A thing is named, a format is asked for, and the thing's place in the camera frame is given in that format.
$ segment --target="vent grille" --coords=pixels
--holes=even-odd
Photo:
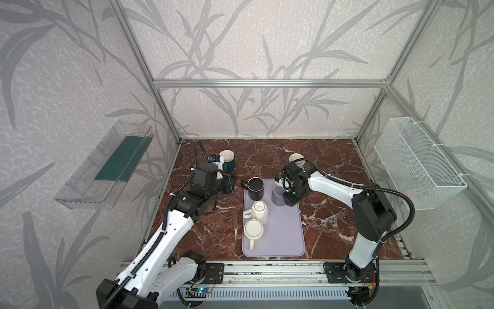
[[[184,299],[188,299],[185,289],[180,289]],[[347,287],[325,288],[296,288],[296,287],[266,287],[266,288],[215,288],[206,298],[215,301],[247,301],[247,300],[347,300]],[[164,301],[178,300],[173,292]]]

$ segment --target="blue mug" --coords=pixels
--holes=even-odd
[[[223,157],[225,163],[223,163],[223,171],[225,173],[231,173],[235,170],[235,153],[231,150],[223,150],[219,153]]]

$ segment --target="aluminum frame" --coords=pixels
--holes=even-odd
[[[156,88],[383,88],[386,80],[214,80],[156,79]]]
[[[328,283],[324,262],[342,263],[344,260],[208,261],[225,264],[223,283],[215,288],[355,286],[353,283]],[[120,271],[128,265],[129,262],[122,263]],[[379,268],[381,286],[437,285],[425,260],[380,260]]]
[[[494,225],[494,203],[489,195],[483,190],[481,185],[472,176],[469,176],[469,173],[465,170],[463,164],[456,159],[449,148],[441,142],[439,137],[437,137],[429,126],[423,122],[421,117],[408,105],[406,100],[396,91],[396,89],[394,89],[394,87],[388,87],[386,93],[388,93],[389,97],[395,101],[396,106],[405,116],[412,117],[415,121],[419,122],[418,125],[431,138],[431,140],[433,140],[435,144],[439,144],[438,146],[441,146],[442,153],[447,160],[451,162],[453,167],[461,174],[466,174],[463,175],[463,179],[467,184],[467,188],[464,189],[464,191],[477,209],[489,219],[492,225]]]
[[[149,87],[149,90],[151,92],[151,96],[155,100],[155,102],[158,104],[158,107],[163,114],[163,117],[165,118],[166,123],[170,127],[170,130],[173,133],[173,138],[175,139],[176,142],[180,142],[181,138],[180,135],[178,134],[178,130],[175,127],[175,124],[173,123],[173,120],[171,119],[171,116],[165,106],[165,103],[163,102],[163,98],[161,98],[160,93],[158,90],[154,87],[153,85],[153,77],[151,76],[151,72],[149,71],[146,61],[144,60],[144,57],[142,55],[142,52],[139,48],[139,45],[137,44],[137,40],[135,39],[134,34],[132,33],[132,29],[130,28],[130,24],[125,17],[124,9],[122,5],[120,4],[119,0],[107,0],[108,4],[110,5],[111,11],[115,15],[115,19],[117,20],[118,26],[120,27],[120,30],[123,33],[123,36],[125,37],[125,40],[127,41],[127,44],[129,45],[130,49],[132,50],[132,53],[134,54],[135,60],[137,61],[137,64],[139,65],[139,68],[141,69],[142,74],[144,75],[144,80],[146,84]]]
[[[371,120],[374,118],[376,115],[377,111],[381,107],[381,104],[384,100],[385,93],[384,91],[393,85],[393,82],[395,79],[398,77],[399,73],[403,69],[406,61],[410,57],[412,51],[415,49],[415,46],[417,45],[418,41],[424,34],[425,30],[429,26],[429,24],[432,22],[434,19],[434,16],[437,13],[437,10],[441,6],[441,3],[443,0],[429,0],[427,4],[425,5],[424,10],[422,11],[422,14],[420,18],[418,19],[418,22],[413,29],[412,33],[410,34],[407,42],[405,43],[405,46],[403,47],[400,55],[398,56],[398,59],[396,60],[395,64],[393,65],[393,68],[391,69],[391,72],[389,73],[387,77],[387,84],[381,89],[381,92],[379,93],[379,96],[376,98],[374,101],[374,104],[372,105],[369,113],[367,114],[366,118],[362,122],[362,125],[360,126],[359,131],[357,132],[356,140],[359,141],[362,138],[362,135],[364,134],[364,131],[367,129],[367,127],[371,124]]]

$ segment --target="wallpaper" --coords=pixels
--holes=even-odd
[[[96,308],[176,144],[105,1],[0,0],[0,20],[0,308]],[[114,208],[54,201],[116,120],[155,137]]]
[[[426,1],[123,0],[154,79],[384,79]],[[377,89],[161,89],[184,137],[354,137]]]
[[[491,196],[493,4],[444,1],[393,85]],[[359,142],[381,185],[392,181],[373,145],[390,117],[403,116],[386,99]],[[450,308],[492,307],[494,229],[465,192],[416,212],[403,237],[415,258],[427,260]]]
[[[349,138],[357,134],[378,90],[173,88],[162,97],[181,136]]]
[[[382,79],[426,1],[123,0],[154,78]]]

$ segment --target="clear plastic shelf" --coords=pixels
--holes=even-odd
[[[149,125],[117,121],[55,200],[70,209],[112,209],[153,137]]]

